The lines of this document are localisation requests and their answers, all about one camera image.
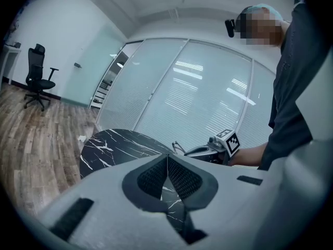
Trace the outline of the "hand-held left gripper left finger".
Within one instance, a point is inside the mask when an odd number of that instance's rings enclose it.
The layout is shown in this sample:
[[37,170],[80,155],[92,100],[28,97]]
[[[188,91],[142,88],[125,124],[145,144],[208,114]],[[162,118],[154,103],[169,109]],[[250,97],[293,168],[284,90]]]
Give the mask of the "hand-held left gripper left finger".
[[124,176],[153,156],[95,171],[64,191],[41,212],[39,221],[51,228],[79,198],[93,201],[69,243],[80,249],[191,249],[170,225],[165,213],[146,212],[122,191]]

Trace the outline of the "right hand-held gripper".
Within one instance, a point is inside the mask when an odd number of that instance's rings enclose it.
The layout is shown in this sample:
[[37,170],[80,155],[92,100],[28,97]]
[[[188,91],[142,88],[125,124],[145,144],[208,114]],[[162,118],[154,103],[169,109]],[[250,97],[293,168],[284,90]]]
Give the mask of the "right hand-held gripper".
[[[209,152],[209,147],[217,152]],[[232,156],[239,150],[240,143],[235,130],[225,129],[208,140],[207,145],[196,146],[184,153],[184,156],[201,161],[228,165]]]

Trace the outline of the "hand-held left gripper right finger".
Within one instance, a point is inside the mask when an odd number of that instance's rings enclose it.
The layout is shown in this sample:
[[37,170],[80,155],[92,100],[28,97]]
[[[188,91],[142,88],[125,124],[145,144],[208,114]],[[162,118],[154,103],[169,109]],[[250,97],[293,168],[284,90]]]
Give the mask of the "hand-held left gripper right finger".
[[223,167],[171,155],[169,165],[202,174],[185,201],[184,249],[323,249],[332,194],[332,52],[297,99],[313,140],[268,171]]

